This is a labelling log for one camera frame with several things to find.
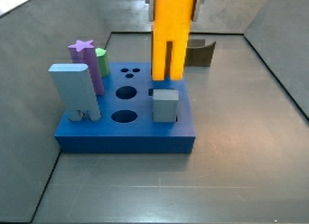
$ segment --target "toy block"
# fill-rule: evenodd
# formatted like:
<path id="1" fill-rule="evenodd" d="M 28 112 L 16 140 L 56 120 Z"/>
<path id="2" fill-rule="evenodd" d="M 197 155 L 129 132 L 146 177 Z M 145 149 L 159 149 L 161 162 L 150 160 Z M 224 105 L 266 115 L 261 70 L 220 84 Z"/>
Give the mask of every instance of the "toy block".
<path id="1" fill-rule="evenodd" d="M 93 121 L 99 120 L 102 115 L 89 66 L 83 63 L 60 63 L 54 64 L 48 71 L 66 105 L 68 120 L 82 121 L 85 111 L 89 111 Z"/>
<path id="2" fill-rule="evenodd" d="M 154 122 L 177 122 L 179 92 L 174 89 L 154 89 Z"/>
<path id="3" fill-rule="evenodd" d="M 103 117 L 97 122 L 70 122 L 68 112 L 56 128 L 56 141 L 66 153 L 189 154 L 196 130 L 183 80 L 153 81 L 151 63 L 113 62 L 102 78 L 106 94 L 98 97 Z M 179 92 L 178 122 L 153 120 L 155 89 Z"/>
<path id="4" fill-rule="evenodd" d="M 68 46 L 68 51 L 74 63 L 85 63 L 89 65 L 95 95 L 105 95 L 105 86 L 93 40 L 86 42 L 76 40 L 76 43 Z"/>
<path id="5" fill-rule="evenodd" d="M 95 54 L 99 62 L 102 77 L 105 77 L 110 74 L 107 51 L 102 48 L 97 48 Z"/>

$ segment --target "metal floor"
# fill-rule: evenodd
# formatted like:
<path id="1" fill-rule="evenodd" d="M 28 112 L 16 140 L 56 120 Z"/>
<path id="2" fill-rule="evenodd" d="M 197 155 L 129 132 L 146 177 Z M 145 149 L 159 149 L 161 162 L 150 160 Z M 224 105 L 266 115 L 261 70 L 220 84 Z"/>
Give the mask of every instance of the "metal floor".
<path id="1" fill-rule="evenodd" d="M 186 71 L 193 153 L 62 154 L 34 223 L 309 222 L 308 122 L 244 37 L 205 38 L 212 67 Z M 149 61 L 150 36 L 114 34 L 107 50 Z"/>

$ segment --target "blue block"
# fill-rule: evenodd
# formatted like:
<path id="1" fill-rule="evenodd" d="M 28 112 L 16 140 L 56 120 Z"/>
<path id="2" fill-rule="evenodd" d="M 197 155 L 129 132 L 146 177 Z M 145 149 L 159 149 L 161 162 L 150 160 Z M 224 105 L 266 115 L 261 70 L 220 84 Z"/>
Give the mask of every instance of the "blue block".
<path id="1" fill-rule="evenodd" d="M 153 81 L 150 63 L 114 62 L 103 82 L 102 119 L 91 121 L 85 116 L 72 122 L 67 113 L 62 117 L 55 137 L 63 152 L 189 154 L 196 130 L 185 80 Z M 179 91 L 178 122 L 153 121 L 153 89 Z"/>

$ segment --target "small round hole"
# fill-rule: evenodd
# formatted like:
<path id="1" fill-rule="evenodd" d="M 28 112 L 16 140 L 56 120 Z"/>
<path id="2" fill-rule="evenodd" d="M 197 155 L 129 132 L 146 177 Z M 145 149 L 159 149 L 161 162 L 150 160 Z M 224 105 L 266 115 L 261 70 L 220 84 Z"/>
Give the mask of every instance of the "small round hole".
<path id="1" fill-rule="evenodd" d="M 111 118 L 119 123 L 129 123 L 138 118 L 138 114 L 130 110 L 119 110 L 113 114 Z"/>
<path id="2" fill-rule="evenodd" d="M 134 87 L 131 86 L 125 86 L 125 87 L 121 87 L 118 90 L 117 90 L 117 96 L 118 98 L 122 98 L 122 99 L 130 99 L 130 98 L 134 98 L 138 94 L 138 91 Z"/>
<path id="3" fill-rule="evenodd" d="M 133 75 L 133 74 L 127 74 L 126 77 L 127 77 L 127 78 L 133 78 L 134 75 Z"/>

